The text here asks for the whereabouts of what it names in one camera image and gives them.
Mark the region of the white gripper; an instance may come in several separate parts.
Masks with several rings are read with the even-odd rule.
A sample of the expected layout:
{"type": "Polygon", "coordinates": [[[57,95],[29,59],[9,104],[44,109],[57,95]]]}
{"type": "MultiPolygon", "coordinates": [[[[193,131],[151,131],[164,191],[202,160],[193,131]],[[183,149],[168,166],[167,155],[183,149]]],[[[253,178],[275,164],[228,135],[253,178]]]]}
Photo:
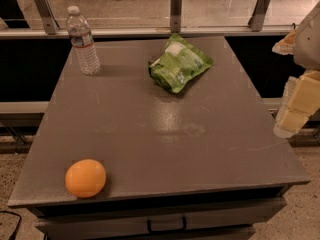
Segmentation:
{"type": "Polygon", "coordinates": [[[281,106],[273,132],[277,137],[290,138],[320,109],[320,1],[292,30],[277,42],[272,51],[292,55],[294,62],[306,69],[299,78],[290,76],[285,84],[281,106]]]}

